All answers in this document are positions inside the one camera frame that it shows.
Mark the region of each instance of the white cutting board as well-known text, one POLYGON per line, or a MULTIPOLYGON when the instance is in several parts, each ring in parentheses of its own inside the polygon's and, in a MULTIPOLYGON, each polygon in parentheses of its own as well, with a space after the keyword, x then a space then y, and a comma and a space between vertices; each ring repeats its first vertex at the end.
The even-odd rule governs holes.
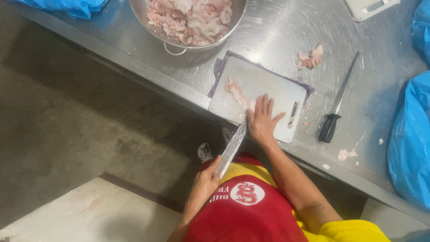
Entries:
POLYGON ((306 89, 236 57, 228 58, 209 104, 209 111, 237 124, 240 124, 246 115, 239 103, 233 99, 233 95, 224 89, 228 82, 227 76, 231 76, 238 83, 243 94, 250 100, 256 100, 265 93, 269 94, 269 98, 275 99, 272 118, 282 112, 286 112, 287 115, 278 122, 273 135, 279 141, 290 143, 303 109, 306 89), (296 114, 289 125, 296 100, 298 100, 296 114))
POLYGON ((354 16, 354 21, 363 22, 394 4, 400 3, 400 0, 345 0, 345 2, 354 16))

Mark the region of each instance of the metal colander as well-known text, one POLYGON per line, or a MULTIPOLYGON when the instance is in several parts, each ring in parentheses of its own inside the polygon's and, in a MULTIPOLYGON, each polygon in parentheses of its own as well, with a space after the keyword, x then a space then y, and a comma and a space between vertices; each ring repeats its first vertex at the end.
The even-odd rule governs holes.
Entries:
POLYGON ((245 14, 246 5, 248 3, 248 0, 231 0, 232 6, 231 6, 231 20, 230 23, 227 25, 227 28, 229 29, 229 32, 223 36, 221 39, 214 43, 210 43, 207 45, 202 46, 188 46, 182 43, 181 41, 177 41, 173 39, 173 36, 167 35, 166 32, 164 32, 162 27, 157 27, 154 25, 150 25, 148 23, 148 9, 151 8, 151 0, 129 0, 130 6, 132 8, 133 13, 135 14, 136 18, 139 20, 139 22, 147 29, 152 36, 157 38, 158 40, 161 40, 164 42, 164 49, 172 54, 172 55, 180 55, 183 54, 185 51, 187 52, 201 52, 210 50, 212 48, 215 48, 219 44, 221 44, 224 40, 227 39, 227 37, 231 34, 231 32, 234 31, 236 26, 239 24, 240 20, 242 19, 243 15, 245 14), (179 53, 172 53, 169 51, 175 50, 175 52, 180 51, 179 53))

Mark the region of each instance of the black handle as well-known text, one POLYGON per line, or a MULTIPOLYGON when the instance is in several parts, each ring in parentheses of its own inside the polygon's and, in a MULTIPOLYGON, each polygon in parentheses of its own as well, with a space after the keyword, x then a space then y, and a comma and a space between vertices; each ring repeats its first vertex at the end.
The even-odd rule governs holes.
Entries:
POLYGON ((330 141, 333 138, 333 134, 335 134, 336 121, 340 119, 341 116, 338 114, 331 113, 327 115, 327 118, 328 118, 327 123, 322 129, 319 139, 323 142, 330 143, 330 141))

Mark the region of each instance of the blue plastic bag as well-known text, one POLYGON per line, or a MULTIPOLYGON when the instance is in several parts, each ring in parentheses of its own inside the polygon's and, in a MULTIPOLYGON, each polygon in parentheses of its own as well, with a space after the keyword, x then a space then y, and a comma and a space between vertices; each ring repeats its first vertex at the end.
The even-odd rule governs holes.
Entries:
POLYGON ((14 0, 47 11, 64 10, 71 18, 90 19, 108 0, 14 0))
POLYGON ((406 200, 430 208, 430 71, 410 80, 394 123, 388 168, 406 200))
POLYGON ((430 66, 430 0, 418 5, 412 17, 412 34, 414 45, 425 54, 430 66))

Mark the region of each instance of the dragon logo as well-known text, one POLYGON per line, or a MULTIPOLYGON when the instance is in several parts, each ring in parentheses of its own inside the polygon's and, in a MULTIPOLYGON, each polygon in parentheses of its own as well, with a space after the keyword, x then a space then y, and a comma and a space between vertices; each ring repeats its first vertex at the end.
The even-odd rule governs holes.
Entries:
POLYGON ((241 182, 235 185, 230 192, 230 197, 243 205, 256 204, 264 198, 264 195, 264 190, 251 182, 241 182))

